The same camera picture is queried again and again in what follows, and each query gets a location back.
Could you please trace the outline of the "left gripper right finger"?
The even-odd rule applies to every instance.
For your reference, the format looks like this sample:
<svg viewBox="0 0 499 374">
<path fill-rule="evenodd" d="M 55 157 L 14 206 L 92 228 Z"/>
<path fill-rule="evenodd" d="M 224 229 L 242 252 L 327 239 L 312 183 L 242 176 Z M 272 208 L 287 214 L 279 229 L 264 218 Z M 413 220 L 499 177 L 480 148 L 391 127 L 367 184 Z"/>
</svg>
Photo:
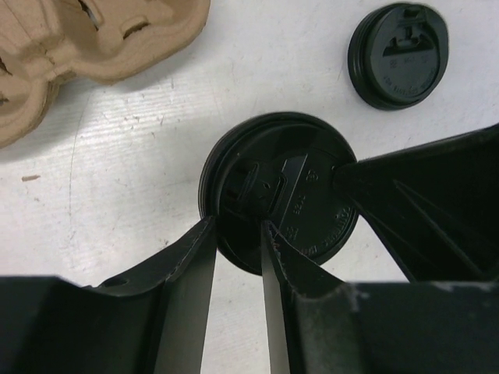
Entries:
<svg viewBox="0 0 499 374">
<path fill-rule="evenodd" d="M 497 372 L 497 284 L 346 283 L 260 233 L 273 373 Z"/>
</svg>

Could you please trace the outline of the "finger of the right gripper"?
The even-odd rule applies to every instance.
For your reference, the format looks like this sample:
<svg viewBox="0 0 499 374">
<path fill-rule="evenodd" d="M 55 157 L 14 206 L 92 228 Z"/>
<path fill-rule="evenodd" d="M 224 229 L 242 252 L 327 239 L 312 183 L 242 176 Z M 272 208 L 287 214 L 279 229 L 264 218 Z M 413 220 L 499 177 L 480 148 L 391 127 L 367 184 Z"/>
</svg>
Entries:
<svg viewBox="0 0 499 374">
<path fill-rule="evenodd" d="M 333 186 L 410 281 L 497 281 L 497 125 L 346 164 Z"/>
</svg>

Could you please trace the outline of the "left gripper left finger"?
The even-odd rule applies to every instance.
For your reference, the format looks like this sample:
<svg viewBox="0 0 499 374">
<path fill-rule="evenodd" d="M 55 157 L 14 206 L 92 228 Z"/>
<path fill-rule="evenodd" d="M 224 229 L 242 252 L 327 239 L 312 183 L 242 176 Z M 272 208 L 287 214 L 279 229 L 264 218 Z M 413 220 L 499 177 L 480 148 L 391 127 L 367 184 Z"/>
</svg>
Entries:
<svg viewBox="0 0 499 374">
<path fill-rule="evenodd" d="M 215 220 L 207 217 L 96 287 L 3 277 L 2 372 L 198 373 L 215 256 Z"/>
</svg>

